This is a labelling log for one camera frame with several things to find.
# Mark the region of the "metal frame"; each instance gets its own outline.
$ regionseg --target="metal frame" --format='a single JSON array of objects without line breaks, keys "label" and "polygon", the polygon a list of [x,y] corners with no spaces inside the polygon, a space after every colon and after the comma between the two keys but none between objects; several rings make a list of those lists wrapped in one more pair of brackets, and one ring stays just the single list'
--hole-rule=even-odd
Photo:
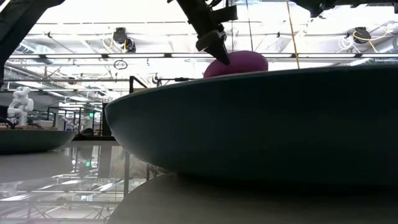
[{"label": "metal frame", "polygon": [[[50,120],[51,109],[64,110],[64,111],[65,111],[65,117],[66,117],[68,111],[69,111],[69,112],[73,112],[73,124],[74,124],[75,121],[76,121],[76,114],[79,113],[79,122],[78,122],[78,127],[79,127],[79,128],[78,128],[78,134],[80,134],[80,124],[81,124],[81,114],[82,114],[82,113],[93,113],[93,116],[95,116],[96,113],[100,113],[100,114],[101,114],[101,118],[102,118],[102,112],[101,112],[101,111],[96,111],[96,110],[83,110],[84,108],[79,108],[79,111],[75,111],[75,110],[68,110],[68,109],[66,109],[66,108],[68,108],[68,107],[67,107],[67,106],[49,106],[49,107],[47,108],[47,121]],[[65,131],[65,128],[66,128],[66,123],[63,124],[63,130],[64,130],[64,131]]]},{"label": "metal frame", "polygon": [[156,87],[160,87],[162,86],[162,81],[167,81],[166,84],[168,84],[169,81],[174,81],[174,82],[186,82],[186,81],[190,81],[190,80],[196,80],[197,78],[158,78],[156,80]]},{"label": "metal frame", "polygon": [[[278,58],[295,58],[294,53],[267,53],[267,52],[258,52],[262,54],[266,58],[269,59],[278,59]],[[367,54],[362,53],[352,53],[352,54],[336,54],[336,53],[298,53],[299,58],[367,58],[365,56]],[[391,58],[391,57],[398,57],[398,54],[372,54],[376,55],[379,58]],[[107,59],[107,60],[119,60],[119,59],[137,59],[137,58],[212,58],[213,56],[210,54],[204,53],[135,53],[135,54],[30,54],[30,55],[12,55],[10,59],[19,59],[19,60],[28,60],[28,59],[35,59],[35,60],[44,60],[44,59],[54,59],[54,60],[61,60],[61,59]]]},{"label": "metal frame", "polygon": [[[72,148],[72,149],[67,149],[64,151],[65,154],[71,156],[70,159],[75,159],[76,164],[75,167],[77,166],[77,161],[79,161],[80,156],[78,155],[78,149],[77,148]],[[58,180],[61,180],[60,183],[69,181],[69,179],[81,179],[82,181],[87,181],[87,183],[92,183],[93,181],[96,182],[96,179],[100,179],[98,176],[94,176],[91,174],[89,176],[81,176],[75,174],[63,174],[63,175],[56,175],[53,176],[52,183],[53,185],[58,184]],[[115,181],[113,181],[114,185],[121,183],[124,179],[117,178]],[[114,210],[116,205],[120,203],[120,200],[122,199],[122,195],[126,195],[125,191],[118,190],[118,188],[115,188],[114,190],[105,190],[105,191],[99,191],[99,190],[80,190],[78,184],[71,184],[71,185],[66,185],[65,187],[60,187],[54,190],[50,189],[34,189],[34,190],[19,190],[17,191],[18,195],[21,194],[32,194],[33,197],[30,197],[28,200],[16,200],[16,201],[0,201],[0,206],[2,208],[10,208],[7,210],[3,210],[0,212],[0,222],[1,221],[19,221],[19,222],[28,222],[28,221],[38,221],[38,222],[101,222],[104,223],[104,221],[109,217],[108,212],[106,211],[106,208],[111,208],[111,210]],[[112,199],[112,201],[74,201],[74,200],[54,200],[53,198],[48,198],[49,194],[67,194],[67,195],[92,195],[95,194],[97,197],[100,198],[109,198]],[[72,208],[72,207],[83,207],[87,210],[87,216],[83,218],[58,218],[55,217],[51,214],[52,211],[65,207],[65,208]]]}]

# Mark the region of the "reflective floor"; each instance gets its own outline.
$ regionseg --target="reflective floor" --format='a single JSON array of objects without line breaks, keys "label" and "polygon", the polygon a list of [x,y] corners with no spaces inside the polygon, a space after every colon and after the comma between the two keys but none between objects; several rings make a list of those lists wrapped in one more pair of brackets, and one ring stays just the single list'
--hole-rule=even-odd
[{"label": "reflective floor", "polygon": [[160,171],[166,172],[103,142],[73,142],[53,152],[0,156],[0,223],[396,224],[398,220],[397,186],[274,185]]},{"label": "reflective floor", "polygon": [[0,157],[0,223],[104,223],[133,189],[161,173],[120,146]]}]

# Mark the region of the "black cable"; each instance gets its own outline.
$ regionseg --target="black cable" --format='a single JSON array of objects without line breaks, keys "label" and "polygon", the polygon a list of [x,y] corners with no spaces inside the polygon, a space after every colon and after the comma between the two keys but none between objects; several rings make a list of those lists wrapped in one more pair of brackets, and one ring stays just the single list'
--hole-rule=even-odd
[{"label": "black cable", "polygon": [[251,25],[250,25],[250,15],[249,15],[249,3],[248,3],[248,0],[246,0],[246,8],[248,9],[248,22],[249,22],[251,51],[254,51],[254,49],[253,49],[253,37],[251,35]]},{"label": "black cable", "polygon": [[11,121],[9,121],[6,118],[0,117],[0,122],[8,124],[11,127],[11,129],[15,129],[15,124],[13,124]]},{"label": "black cable", "polygon": [[212,0],[212,2],[209,4],[209,6],[212,7],[216,7],[220,2],[222,2],[223,0]]}]

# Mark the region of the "ceiling light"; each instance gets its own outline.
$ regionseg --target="ceiling light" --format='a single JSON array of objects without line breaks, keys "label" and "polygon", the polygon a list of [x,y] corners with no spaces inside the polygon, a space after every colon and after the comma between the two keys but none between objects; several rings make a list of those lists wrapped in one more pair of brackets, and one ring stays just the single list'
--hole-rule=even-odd
[{"label": "ceiling light", "polygon": [[108,89],[76,89],[76,91],[107,91]]},{"label": "ceiling light", "polygon": [[110,58],[162,58],[164,54],[109,54]]},{"label": "ceiling light", "polygon": [[355,54],[299,54],[299,58],[347,58],[354,57]]},{"label": "ceiling light", "polygon": [[108,91],[130,91],[129,89],[109,89]]},{"label": "ceiling light", "polygon": [[13,196],[13,197],[1,199],[1,201],[6,201],[6,202],[8,202],[8,201],[16,201],[16,200],[22,200],[22,199],[25,199],[25,198],[29,198],[29,197],[30,197],[30,196],[27,195],[27,194],[24,194],[24,195],[17,195],[17,196]]},{"label": "ceiling light", "polygon": [[17,91],[16,89],[8,89],[6,91]]},{"label": "ceiling light", "polygon": [[87,103],[84,103],[84,102],[76,102],[75,103],[76,105],[87,105],[87,104],[91,104],[91,105],[102,105],[102,103],[100,103],[100,102],[87,102]]},{"label": "ceiling light", "polygon": [[70,103],[60,103],[59,106],[68,106],[68,107],[74,107],[74,108],[82,108],[83,105],[71,105]]},{"label": "ceiling light", "polygon": [[43,88],[45,85],[36,83],[36,82],[15,82],[16,84],[25,85],[33,88]]},{"label": "ceiling light", "polygon": [[[73,111],[66,111],[67,114],[73,114]],[[59,114],[65,114],[64,110],[58,110]]]},{"label": "ceiling light", "polygon": [[54,58],[64,58],[64,59],[73,59],[73,58],[102,58],[102,55],[100,54],[60,54],[60,55],[55,55],[55,54],[49,54],[46,55],[47,58],[49,59],[54,59]]},{"label": "ceiling light", "polygon": [[48,189],[48,188],[53,187],[53,186],[55,186],[55,184],[47,185],[47,186],[42,187],[42,188],[39,188],[39,189],[37,189],[37,190],[45,190],[45,189]]},{"label": "ceiling light", "polygon": [[38,59],[38,55],[11,55],[9,59]]},{"label": "ceiling light", "polygon": [[99,188],[95,189],[95,190],[99,190],[99,191],[102,192],[102,191],[110,189],[112,186],[113,186],[113,183],[108,183],[108,184],[105,184],[102,187],[99,187]]},{"label": "ceiling light", "polygon": [[76,106],[74,106],[74,107],[67,107],[67,108],[64,108],[64,107],[63,107],[62,109],[64,109],[64,110],[73,110],[73,111],[81,110],[81,108],[76,107]]},{"label": "ceiling light", "polygon": [[292,57],[292,54],[261,54],[266,58]]},{"label": "ceiling light", "polygon": [[384,58],[396,58],[398,57],[398,54],[362,54],[362,57],[384,57]]},{"label": "ceiling light", "polygon": [[81,96],[71,96],[71,97],[69,97],[69,99],[76,100],[76,101],[90,101],[89,99],[81,97]]},{"label": "ceiling light", "polygon": [[79,182],[81,182],[81,180],[69,180],[69,181],[66,181],[66,182],[61,183],[61,184],[77,184]]},{"label": "ceiling light", "polygon": [[43,90],[43,91],[74,91],[74,90],[71,90],[71,89],[49,89],[49,90]]},{"label": "ceiling light", "polygon": [[53,95],[53,96],[65,97],[65,96],[63,96],[63,95],[61,95],[61,94],[59,94],[59,93],[55,93],[55,92],[51,92],[51,91],[49,91],[49,93],[50,93],[51,95]]},{"label": "ceiling light", "polygon": [[194,54],[172,54],[174,58],[213,58],[210,54],[194,53]]}]

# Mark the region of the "industrial ceiling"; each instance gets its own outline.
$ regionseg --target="industrial ceiling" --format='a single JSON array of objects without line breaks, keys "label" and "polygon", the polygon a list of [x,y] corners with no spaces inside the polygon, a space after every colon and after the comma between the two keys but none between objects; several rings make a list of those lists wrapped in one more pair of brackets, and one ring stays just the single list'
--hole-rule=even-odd
[{"label": "industrial ceiling", "polygon": [[[284,1],[238,3],[239,20],[224,23],[228,51],[254,50],[269,56],[269,70],[296,69],[287,5]],[[369,62],[355,55],[396,53],[397,15],[388,4],[363,4],[356,8],[336,6],[311,18],[310,13],[289,3],[297,51],[303,57],[300,68],[356,65]],[[213,60],[195,49],[195,31],[176,2],[146,0],[66,0],[48,9],[31,29],[14,55],[7,61],[6,79],[127,79],[138,77],[147,86],[161,78],[201,78]],[[124,58],[111,43],[117,27],[125,27],[136,44],[136,56]],[[357,44],[352,38],[355,27],[365,27],[372,43]],[[164,57],[172,53],[183,57]],[[35,60],[46,55],[47,60]],[[122,60],[118,70],[115,61]],[[128,94],[128,82],[35,83],[32,88],[108,89],[110,98]],[[13,89],[13,85],[3,88]],[[52,97],[73,95],[53,91]],[[91,101],[101,101],[98,92],[83,92]]]}]

